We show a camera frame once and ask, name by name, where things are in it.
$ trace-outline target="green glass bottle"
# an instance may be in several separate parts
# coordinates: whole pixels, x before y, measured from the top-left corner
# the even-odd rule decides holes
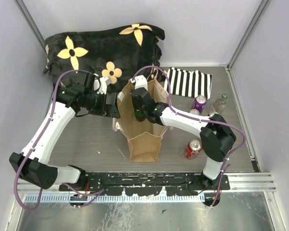
[[[139,109],[134,109],[134,115],[139,122],[143,122],[145,120],[144,114]]]
[[[217,112],[218,114],[221,114],[226,107],[227,98],[228,96],[226,94],[223,94],[221,98],[215,100],[215,102],[211,106],[210,113]]]

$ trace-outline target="wood grain surface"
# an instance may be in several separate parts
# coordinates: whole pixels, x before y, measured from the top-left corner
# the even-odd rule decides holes
[[[241,128],[225,68],[183,67],[182,69],[200,70],[213,75],[211,98],[202,115],[207,115],[214,100],[225,93],[228,100],[222,116],[227,123]],[[176,95],[171,99],[174,107],[184,111],[189,111],[194,100]],[[237,131],[234,133],[237,137],[235,143],[237,146],[242,141],[242,136]],[[159,162],[130,162],[127,140],[120,131],[112,130],[112,119],[88,115],[70,121],[53,149],[50,164],[75,165],[86,171],[201,172],[207,159],[203,151],[193,160],[184,156],[184,149],[192,139],[195,139],[194,135],[178,128],[168,130],[162,140]],[[231,164],[229,172],[253,172],[245,145],[230,157],[229,163]]]

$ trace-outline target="can lid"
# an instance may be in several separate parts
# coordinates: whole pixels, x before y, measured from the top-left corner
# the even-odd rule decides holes
[[[198,103],[205,103],[207,101],[206,97],[203,95],[199,95],[196,97]]]
[[[201,142],[198,140],[190,141],[189,145],[193,151],[198,151],[201,149]]]
[[[211,112],[210,114],[209,114],[209,117],[212,117],[213,115],[215,115],[215,114],[218,114],[217,112]]]
[[[200,115],[200,112],[197,109],[191,109],[189,111],[190,114],[194,114],[194,115]]]

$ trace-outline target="plastic bottle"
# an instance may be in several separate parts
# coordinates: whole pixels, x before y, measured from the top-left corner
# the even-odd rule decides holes
[[[218,98],[212,104],[211,109],[210,109],[210,113],[211,112],[217,112],[218,114],[221,114],[224,111],[226,104],[227,104],[227,95],[223,94],[221,96],[221,98]]]

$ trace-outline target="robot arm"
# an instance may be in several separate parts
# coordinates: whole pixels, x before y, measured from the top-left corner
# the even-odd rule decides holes
[[[226,123],[221,115],[198,116],[175,109],[177,113],[195,118],[186,118],[172,111],[166,103],[156,103],[145,87],[146,79],[135,78],[135,90],[131,91],[135,116],[138,121],[148,119],[151,123],[172,126],[190,132],[201,138],[202,148],[208,156],[202,171],[203,183],[207,187],[215,185],[221,172],[221,166],[227,153],[233,147],[236,136],[227,126],[199,122],[199,120],[215,120]]]
[[[48,165],[50,155],[58,141],[60,135],[69,121],[80,111],[81,107],[88,110],[89,114],[119,117],[116,107],[116,95],[112,95],[111,104],[106,104],[106,90],[110,79],[102,77],[93,81],[93,76],[87,75],[84,86],[72,84],[69,88],[60,87],[57,91],[54,114],[51,122],[44,131],[34,151],[26,161],[22,168],[20,178],[43,189],[50,188],[53,184],[70,183],[77,189],[81,189],[86,182],[85,171],[75,167],[57,167]],[[15,172],[17,172],[20,164],[25,156],[32,149],[32,144],[37,140],[45,128],[50,118],[53,104],[40,128],[29,142],[29,144],[21,151],[20,154],[12,153],[10,163]]]

